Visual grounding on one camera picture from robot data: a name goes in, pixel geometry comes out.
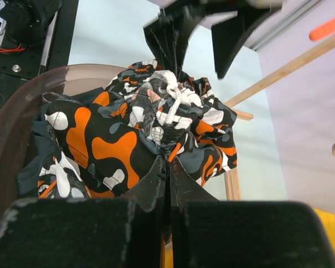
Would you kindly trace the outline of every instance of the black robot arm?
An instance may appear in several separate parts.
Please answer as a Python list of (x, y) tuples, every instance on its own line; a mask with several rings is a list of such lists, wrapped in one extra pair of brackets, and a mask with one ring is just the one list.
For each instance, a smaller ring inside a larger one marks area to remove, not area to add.
[(45, 41), (46, 30), (63, 0), (4, 0), (0, 16), (6, 34), (17, 43), (36, 46)]
[(280, 9), (281, 0), (176, 0), (144, 27), (145, 39), (160, 66), (179, 77), (198, 23), (213, 14), (237, 11), (236, 17), (211, 28), (215, 71), (222, 79), (252, 31)]

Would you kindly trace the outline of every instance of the wooden stick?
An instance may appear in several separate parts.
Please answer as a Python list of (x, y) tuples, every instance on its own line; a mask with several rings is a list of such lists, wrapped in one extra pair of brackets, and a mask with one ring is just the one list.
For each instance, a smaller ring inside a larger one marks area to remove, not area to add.
[(240, 181), (238, 179), (237, 167), (231, 170), (231, 175), (232, 175), (232, 189), (233, 189), (234, 200), (241, 200)]
[(230, 170), (224, 173), (224, 183), (226, 185), (227, 200), (234, 200), (232, 189), (232, 175)]
[(262, 80), (257, 82), (256, 84), (252, 85), (251, 87), (245, 89), (241, 93), (234, 96), (232, 99), (226, 101), (224, 104), (229, 107), (233, 107), (245, 99), (253, 96), (254, 94), (258, 93), (259, 91), (265, 89), (266, 87), (274, 84), (275, 82), (279, 81), (283, 77), (291, 74), (292, 72), (298, 70), (299, 68), (303, 67), (304, 65), (308, 64), (309, 62), (317, 59), (318, 57), (324, 55), (326, 52), (335, 48), (335, 36), (332, 36), (325, 41), (321, 42), (320, 44), (316, 45), (312, 49), (308, 50), (307, 52), (301, 54), (299, 57), (295, 58), (291, 62), (285, 64), (277, 71), (274, 71), (270, 75), (267, 75)]
[(235, 110), (235, 109), (232, 109), (232, 110), (234, 110), (237, 113), (237, 118), (238, 119), (249, 121), (249, 120), (254, 118), (253, 114), (242, 112), (242, 111)]
[(227, 200), (241, 200), (237, 167), (224, 173), (224, 182), (226, 185)]

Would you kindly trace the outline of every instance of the translucent plastic bin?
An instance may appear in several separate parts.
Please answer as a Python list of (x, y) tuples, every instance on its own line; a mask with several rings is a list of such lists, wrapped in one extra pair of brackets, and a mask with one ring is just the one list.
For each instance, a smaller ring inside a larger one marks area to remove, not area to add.
[(30, 156), (31, 125), (44, 104), (42, 94), (77, 95), (105, 88), (124, 68), (111, 65), (79, 64), (43, 73), (23, 85), (0, 111), (0, 218), (17, 199), (15, 177)]

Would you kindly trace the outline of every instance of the crumpled clothing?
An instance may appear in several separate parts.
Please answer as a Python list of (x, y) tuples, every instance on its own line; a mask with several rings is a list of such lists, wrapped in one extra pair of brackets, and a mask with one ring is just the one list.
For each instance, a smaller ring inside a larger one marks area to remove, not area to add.
[(157, 61), (119, 73), (88, 107), (68, 97), (49, 104), (45, 120), (53, 157), (40, 171), (39, 196), (114, 197), (134, 187), (156, 155), (179, 157), (201, 186), (237, 165), (237, 118), (207, 78), (180, 80)]

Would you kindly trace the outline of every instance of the garment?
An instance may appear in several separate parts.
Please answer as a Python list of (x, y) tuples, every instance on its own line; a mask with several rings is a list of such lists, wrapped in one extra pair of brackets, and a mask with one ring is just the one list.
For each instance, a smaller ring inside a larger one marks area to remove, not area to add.
[[(83, 105), (91, 105), (94, 99), (103, 92), (103, 88), (92, 89), (73, 97), (67, 97)], [(31, 161), (16, 176), (18, 194), (20, 197), (36, 197), (37, 182), (40, 178), (42, 167), (52, 159), (54, 155), (54, 143), (47, 131), (45, 113), (49, 104), (44, 104), (41, 111), (32, 121), (32, 142), (30, 142), (26, 158)]]
[(141, 180), (161, 154), (180, 158), (200, 185), (237, 165), (237, 116), (207, 78), (161, 70), (155, 60), (132, 64), (91, 105), (60, 97), (45, 112), (54, 143), (40, 170), (42, 198), (114, 197)]

